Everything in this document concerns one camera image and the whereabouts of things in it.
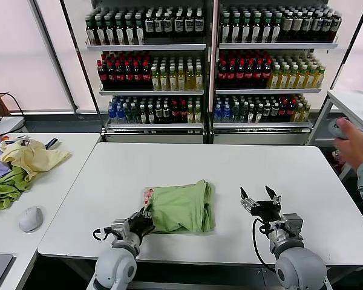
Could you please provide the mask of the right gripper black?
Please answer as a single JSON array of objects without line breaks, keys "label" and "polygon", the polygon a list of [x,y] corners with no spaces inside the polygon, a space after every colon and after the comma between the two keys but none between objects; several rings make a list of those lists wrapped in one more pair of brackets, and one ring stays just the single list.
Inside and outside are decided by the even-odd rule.
[{"label": "right gripper black", "polygon": [[245,189],[240,187],[241,205],[245,210],[250,210],[252,216],[261,218],[265,223],[280,221],[281,195],[277,195],[276,192],[267,185],[265,186],[265,189],[271,201],[255,202],[247,195]]}]

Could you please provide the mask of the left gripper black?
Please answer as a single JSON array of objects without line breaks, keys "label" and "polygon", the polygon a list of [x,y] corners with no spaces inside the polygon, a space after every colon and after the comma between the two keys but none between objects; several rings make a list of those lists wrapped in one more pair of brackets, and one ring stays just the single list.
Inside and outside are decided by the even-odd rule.
[{"label": "left gripper black", "polygon": [[142,212],[136,212],[134,217],[129,218],[129,230],[135,234],[148,234],[155,225],[151,216],[152,208],[143,207]]}]

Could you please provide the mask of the person's bare hand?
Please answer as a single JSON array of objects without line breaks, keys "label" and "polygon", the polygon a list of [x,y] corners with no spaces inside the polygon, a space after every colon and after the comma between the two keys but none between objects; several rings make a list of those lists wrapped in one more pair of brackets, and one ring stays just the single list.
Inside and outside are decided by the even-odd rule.
[{"label": "person's bare hand", "polygon": [[344,118],[338,118],[336,125],[347,139],[336,138],[335,146],[340,151],[344,161],[357,171],[359,166],[363,164],[363,132]]}]

